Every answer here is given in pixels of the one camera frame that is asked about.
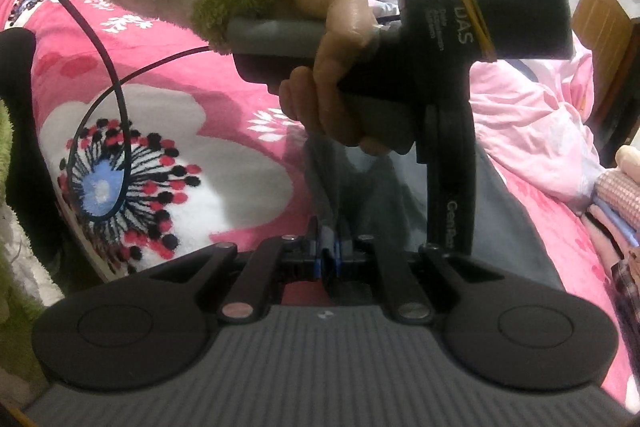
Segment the person left hand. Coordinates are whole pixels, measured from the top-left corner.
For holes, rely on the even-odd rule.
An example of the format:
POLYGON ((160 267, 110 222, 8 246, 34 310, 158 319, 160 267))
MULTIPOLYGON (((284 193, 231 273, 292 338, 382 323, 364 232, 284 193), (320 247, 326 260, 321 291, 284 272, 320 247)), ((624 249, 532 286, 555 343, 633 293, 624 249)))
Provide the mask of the person left hand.
POLYGON ((279 0, 271 15, 296 20, 314 18, 322 20, 326 28, 314 66, 294 68, 276 90, 282 112, 300 122, 309 134, 358 146, 372 156, 388 153, 388 147, 363 134, 337 90, 338 80, 372 40, 375 18, 368 0, 279 0))

